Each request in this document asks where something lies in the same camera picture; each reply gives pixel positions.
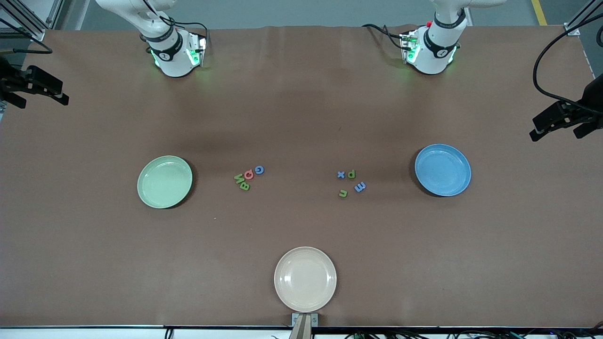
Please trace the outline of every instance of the blue plate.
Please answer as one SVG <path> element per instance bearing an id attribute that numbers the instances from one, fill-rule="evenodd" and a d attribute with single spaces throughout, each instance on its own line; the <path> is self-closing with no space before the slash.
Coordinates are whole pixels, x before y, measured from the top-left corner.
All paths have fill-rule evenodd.
<path id="1" fill-rule="evenodd" d="M 415 161 L 415 173 L 423 187 L 442 197 L 463 192 L 471 181 L 467 158 L 456 148 L 444 144 L 422 149 Z"/>

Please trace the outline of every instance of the robotic arm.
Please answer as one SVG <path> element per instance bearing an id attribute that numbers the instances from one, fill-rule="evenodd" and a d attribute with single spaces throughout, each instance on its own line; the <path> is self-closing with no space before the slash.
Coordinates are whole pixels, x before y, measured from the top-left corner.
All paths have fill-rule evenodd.
<path id="1" fill-rule="evenodd" d="M 206 37 L 176 28 L 165 14 L 176 0 L 96 0 L 99 6 L 123 17 L 147 40 L 155 64 L 165 75 L 182 77 L 201 66 Z"/>
<path id="2" fill-rule="evenodd" d="M 404 61 L 425 74 L 438 74 L 452 62 L 458 38 L 467 27 L 464 7 L 494 7 L 507 0 L 430 1 L 435 6 L 433 23 L 403 34 L 400 38 Z"/>

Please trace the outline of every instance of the table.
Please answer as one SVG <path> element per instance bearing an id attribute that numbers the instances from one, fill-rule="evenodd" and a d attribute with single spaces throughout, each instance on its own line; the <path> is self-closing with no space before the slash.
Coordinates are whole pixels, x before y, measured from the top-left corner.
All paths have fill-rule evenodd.
<path id="1" fill-rule="evenodd" d="M 592 326 L 603 133 L 528 136 L 552 102 L 533 61 L 560 32 L 470 27 L 428 76 L 366 28 L 223 30 L 184 78 L 155 68 L 137 32 L 48 32 L 55 53 L 26 61 L 71 102 L 27 96 L 0 124 L 0 325 L 288 324 L 274 267 L 314 246 L 338 273 L 322 325 Z M 592 80 L 579 40 L 555 45 L 539 79 L 579 98 Z M 413 175 L 437 142 L 471 163 L 459 196 Z M 156 210 L 136 179 L 166 154 L 197 179 Z M 352 169 L 361 194 L 336 178 Z"/>

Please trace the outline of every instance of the beige plate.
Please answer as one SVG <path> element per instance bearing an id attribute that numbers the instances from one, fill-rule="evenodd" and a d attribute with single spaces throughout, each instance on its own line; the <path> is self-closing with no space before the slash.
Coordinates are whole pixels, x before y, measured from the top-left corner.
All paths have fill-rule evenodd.
<path id="1" fill-rule="evenodd" d="M 297 312 L 314 312 L 327 305 L 337 284 L 335 266 L 313 247 L 297 247 L 280 258 L 274 287 L 285 305 Z"/>

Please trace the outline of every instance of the wire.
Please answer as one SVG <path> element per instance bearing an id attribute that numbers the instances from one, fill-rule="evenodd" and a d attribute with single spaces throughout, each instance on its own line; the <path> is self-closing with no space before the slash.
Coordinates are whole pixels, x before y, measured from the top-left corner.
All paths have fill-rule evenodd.
<path id="1" fill-rule="evenodd" d="M 138 35 L 138 37 L 139 37 L 139 38 L 140 38 L 142 41 L 147 42 L 147 40 L 146 40 L 145 36 L 144 36 L 144 35 L 142 35 L 142 33 L 140 33 L 140 35 Z M 147 52 L 147 53 L 151 54 L 151 47 L 150 47 L 150 46 L 147 46 L 147 48 L 145 49 L 145 52 Z"/>
<path id="2" fill-rule="evenodd" d="M 370 28 L 374 28 L 375 30 L 380 31 L 380 32 L 381 32 L 381 33 L 383 33 L 383 34 L 387 34 L 387 35 L 389 35 L 389 36 L 391 36 L 391 37 L 400 38 L 400 36 L 399 36 L 399 35 L 395 35 L 395 34 L 391 34 L 391 33 L 389 33 L 389 32 L 386 32 L 386 31 L 384 31 L 384 30 L 383 30 L 383 28 L 381 28 L 381 27 L 379 27 L 379 26 L 377 26 L 377 25 L 373 25 L 373 24 L 366 24 L 366 25 L 362 25 L 362 27 L 370 27 Z"/>
<path id="3" fill-rule="evenodd" d="M 178 22 L 178 21 L 175 21 L 171 17 L 163 17 L 163 16 L 159 15 L 157 13 L 157 11 L 155 11 L 153 6 L 151 6 L 151 4 L 149 4 L 148 0 L 143 0 L 143 1 L 144 1 L 145 5 L 147 5 L 147 8 L 150 11 L 152 11 L 153 14 L 155 14 L 157 17 L 159 17 L 159 19 L 161 19 L 161 21 L 163 21 L 163 23 L 165 23 L 166 25 L 176 26 L 179 28 L 184 28 L 184 26 L 182 26 L 182 25 L 199 25 L 199 26 L 203 27 L 203 29 L 205 29 L 205 36 L 209 40 L 209 30 L 207 29 L 207 26 L 203 25 L 201 22 Z"/>
<path id="4" fill-rule="evenodd" d="M 591 112 L 591 113 L 595 113 L 595 114 L 597 114 L 597 115 L 603 115 L 603 112 L 599 112 L 599 111 L 597 111 L 597 110 L 591 109 L 591 108 L 586 107 L 586 106 L 584 106 L 584 105 L 582 105 L 582 104 L 578 104 L 578 103 L 577 103 L 577 102 L 575 102 L 575 101 L 572 101 L 572 100 L 570 100 L 570 99 L 567 99 L 567 98 L 561 97 L 560 95 L 556 95 L 556 94 L 553 94 L 553 93 L 547 92 L 547 91 L 545 91 L 544 89 L 542 89 L 542 87 L 540 87 L 540 85 L 538 84 L 537 73 L 538 73 L 538 65 L 540 64 L 540 60 L 542 60 L 542 57 L 543 57 L 543 56 L 545 56 L 546 52 L 548 52 L 548 51 L 549 51 L 549 49 L 550 49 L 550 48 L 551 48 L 551 47 L 552 47 L 552 46 L 553 46 L 553 45 L 554 45 L 554 44 L 555 44 L 557 41 L 561 40 L 561 38 L 563 38 L 564 36 L 568 35 L 570 32 L 572 32 L 572 31 L 574 31 L 574 30 L 576 30 L 576 29 L 578 29 L 578 28 L 580 28 L 580 27 L 582 27 L 582 26 L 584 26 L 584 25 L 587 25 L 587 24 L 589 24 L 589 23 L 591 23 L 591 22 L 593 22 L 593 21 L 595 21 L 595 20 L 597 20 L 597 19 L 600 19 L 600 18 L 602 18 L 602 17 L 603 17 L 603 13 L 598 14 L 598 15 L 593 16 L 592 18 L 590 18 L 590 19 L 588 19 L 588 20 L 585 20 L 585 21 L 581 22 L 581 23 L 580 23 L 580 24 L 578 24 L 578 25 L 575 25 L 574 27 L 568 28 L 568 29 L 567 29 L 565 32 L 563 32 L 563 33 L 559 34 L 559 36 L 557 36 L 555 39 L 553 39 L 553 41 L 551 41 L 551 42 L 550 42 L 548 45 L 546 45 L 546 47 L 545 47 L 545 48 L 542 50 L 542 52 L 540 53 L 540 55 L 538 56 L 538 58 L 536 58 L 536 62 L 534 63 L 534 70 L 533 70 L 533 72 L 532 72 L 532 82 L 534 82 L 534 87 L 536 87 L 536 89 L 537 89 L 537 90 L 538 90 L 540 93 L 542 93 L 542 94 L 546 95 L 547 97 L 551 97 L 551 98 L 553 98 L 553 99 L 557 99 L 557 100 L 563 101 L 563 102 L 565 102 L 565 103 L 568 103 L 568 104 L 574 105 L 574 106 L 576 106 L 576 107 L 578 107 L 578 108 L 580 108 L 580 109 L 587 110 L 587 111 L 589 111 L 589 112 Z"/>
<path id="5" fill-rule="evenodd" d="M 2 22 L 6 26 L 14 29 L 15 31 L 23 34 L 25 37 L 33 40 L 35 43 L 37 43 L 38 45 L 40 45 L 40 46 L 42 46 L 42 47 L 44 47 L 46 49 L 46 51 L 37 51 L 35 49 L 18 49 L 18 48 L 13 48 L 13 53 L 30 53 L 30 54 L 50 54 L 50 53 L 52 53 L 52 49 L 50 47 L 44 45 L 41 41 L 39 41 L 38 39 L 34 38 L 30 33 L 26 32 L 22 28 L 17 28 L 15 26 L 9 24 L 8 22 L 6 22 L 6 20 L 2 19 L 1 17 L 0 17 L 0 22 Z"/>
<path id="6" fill-rule="evenodd" d="M 163 339 L 172 339 L 173 336 L 174 336 L 174 329 L 173 328 L 167 328 L 165 330 L 165 335 L 163 336 Z"/>
<path id="7" fill-rule="evenodd" d="M 593 330 L 593 329 L 599 329 L 601 327 L 603 327 L 603 320 L 601 320 L 600 322 L 598 322 L 597 325 L 594 325 L 593 327 L 589 328 L 589 331 Z"/>
<path id="8" fill-rule="evenodd" d="M 392 37 L 391 37 L 390 31 L 388 31 L 388 30 L 387 30 L 387 26 L 386 26 L 386 25 L 383 25 L 383 29 L 385 30 L 385 34 L 387 35 L 387 37 L 388 37 L 388 38 L 390 38 L 390 41 L 391 41 L 391 43 L 393 43 L 393 44 L 394 44 L 394 46 L 396 46 L 396 47 L 398 47 L 398 48 L 400 48 L 400 49 L 403 49 L 403 50 L 405 50 L 405 51 L 410 51 L 410 50 L 411 50 L 411 49 L 410 49 L 410 47 L 404 47 L 404 46 L 402 46 L 402 45 L 398 45 L 398 44 L 397 44 L 397 43 L 394 41 L 394 38 L 392 38 Z"/>
<path id="9" fill-rule="evenodd" d="M 584 11 L 586 11 L 588 8 L 590 8 L 590 6 L 594 3 L 595 3 L 594 1 L 591 1 L 589 4 L 585 5 L 582 8 L 582 12 L 580 14 L 584 13 Z M 584 18 L 582 18 L 582 20 L 580 20 L 579 24 L 583 23 L 586 19 L 588 19 L 591 15 L 593 15 L 593 13 L 596 12 L 599 9 L 599 7 L 601 7 L 602 4 L 603 4 L 603 2 L 600 2 L 595 8 L 591 9 L 590 13 L 585 15 Z"/>
<path id="10" fill-rule="evenodd" d="M 534 331 L 536 331 L 535 328 L 531 329 L 528 333 L 521 335 L 520 337 L 525 338 L 525 337 L 529 336 L 530 334 L 532 334 L 532 332 L 534 332 Z"/>
<path id="11" fill-rule="evenodd" d="M 420 335 L 420 334 L 416 334 L 410 331 L 392 331 L 392 333 L 396 334 L 396 335 L 401 335 L 405 338 L 411 338 L 411 339 L 427 339 L 426 337 Z"/>
<path id="12" fill-rule="evenodd" d="M 462 334 L 479 334 L 482 338 L 497 338 L 497 336 L 492 332 L 482 332 L 482 331 L 463 331 L 454 335 L 454 339 L 458 339 Z"/>
<path id="13" fill-rule="evenodd" d="M 603 47 L 603 42 L 601 41 L 601 35 L 603 35 L 603 26 L 601 26 L 601 28 L 599 28 L 599 31 L 597 32 L 597 45 L 599 45 L 600 47 Z"/>
<path id="14" fill-rule="evenodd" d="M 366 24 L 366 25 L 362 25 L 362 27 L 374 28 L 374 29 L 378 30 L 379 32 L 381 32 L 381 33 L 385 34 L 385 35 L 386 35 L 388 38 L 390 38 L 390 41 L 391 41 L 391 43 L 393 43 L 393 44 L 394 44 L 394 46 L 396 46 L 396 47 L 398 47 L 398 48 L 400 48 L 400 49 L 403 49 L 403 50 L 405 50 L 405 51 L 410 51 L 410 50 L 411 50 L 411 49 L 410 49 L 410 48 L 408 48 L 408 47 L 404 47 L 404 46 L 402 46 L 402 45 L 398 45 L 398 44 L 397 44 L 397 43 L 394 41 L 394 39 L 393 39 L 393 38 L 399 39 L 401 34 L 406 34 L 406 33 L 410 32 L 410 31 L 405 31 L 405 32 L 402 32 L 402 33 L 400 33 L 400 34 L 392 34 L 392 33 L 390 33 L 390 31 L 387 29 L 387 26 L 386 26 L 386 25 L 383 25 L 383 28 L 379 28 L 379 26 L 377 26 L 377 25 L 373 25 L 373 24 Z"/>
<path id="15" fill-rule="evenodd" d="M 595 3 L 595 1 L 596 1 L 596 0 L 591 0 L 591 1 L 589 1 L 589 2 L 588 2 L 586 5 L 584 5 L 584 6 L 582 7 L 582 9 L 580 10 L 580 12 L 579 12 L 578 14 L 576 14 L 576 15 L 573 17 L 572 21 L 570 21 L 570 22 L 569 22 L 567 25 L 568 25 L 568 26 L 569 26 L 569 25 L 573 25 L 573 22 L 574 22 L 574 21 L 576 21 L 576 19 L 577 19 L 579 16 L 581 16 L 582 14 L 584 14 L 584 12 L 585 12 L 587 9 L 589 9 L 589 7 L 590 7 L 592 4 L 594 4 L 594 3 Z M 593 11 L 591 11 L 591 12 L 589 13 L 589 15 L 585 16 L 585 17 L 582 19 L 582 21 L 586 20 L 586 19 L 587 19 L 587 18 L 588 18 L 588 17 L 589 17 L 591 14 L 593 14 L 593 12 L 594 12 L 595 10 L 596 10 L 596 8 L 595 8 Z"/>

